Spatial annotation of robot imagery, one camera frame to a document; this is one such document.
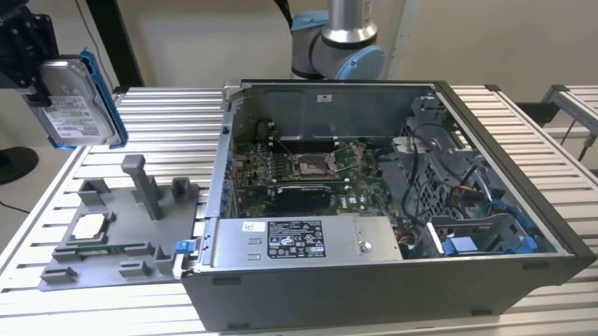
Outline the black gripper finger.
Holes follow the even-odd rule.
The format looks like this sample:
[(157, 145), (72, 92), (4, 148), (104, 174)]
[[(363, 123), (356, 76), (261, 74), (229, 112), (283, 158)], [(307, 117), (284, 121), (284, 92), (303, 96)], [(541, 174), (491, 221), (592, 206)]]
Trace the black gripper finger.
[(26, 90), (29, 105), (32, 107), (50, 106), (49, 91), (42, 81), (38, 63), (24, 59), (21, 73), (21, 87)]

